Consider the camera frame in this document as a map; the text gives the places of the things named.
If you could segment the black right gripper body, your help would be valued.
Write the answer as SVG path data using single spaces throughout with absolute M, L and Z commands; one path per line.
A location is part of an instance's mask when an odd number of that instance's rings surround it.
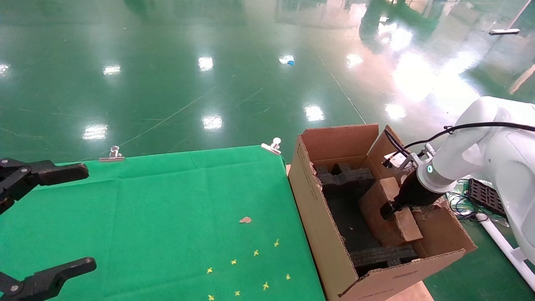
M 396 208 L 430 206 L 441 198 L 443 193 L 428 190 L 418 179 L 417 172 L 413 171 L 405 178 L 399 194 L 395 197 Z

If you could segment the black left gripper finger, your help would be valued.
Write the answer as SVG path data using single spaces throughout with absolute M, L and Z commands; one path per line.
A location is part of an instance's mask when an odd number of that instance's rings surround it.
M 2 158 L 0 162 L 0 213 L 9 210 L 37 186 L 52 186 L 87 179 L 83 163 L 57 166 L 50 160 L 22 162 Z
M 2 301 L 46 301 L 59 295 L 65 282 L 96 269 L 92 257 L 44 269 L 19 281 L 0 273 L 0 290 Z

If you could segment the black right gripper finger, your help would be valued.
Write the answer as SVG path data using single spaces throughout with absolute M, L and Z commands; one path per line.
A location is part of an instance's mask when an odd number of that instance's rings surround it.
M 384 220 L 393 217 L 395 213 L 403 209 L 403 204 L 394 200 L 393 202 L 386 202 L 380 208 L 380 215 Z

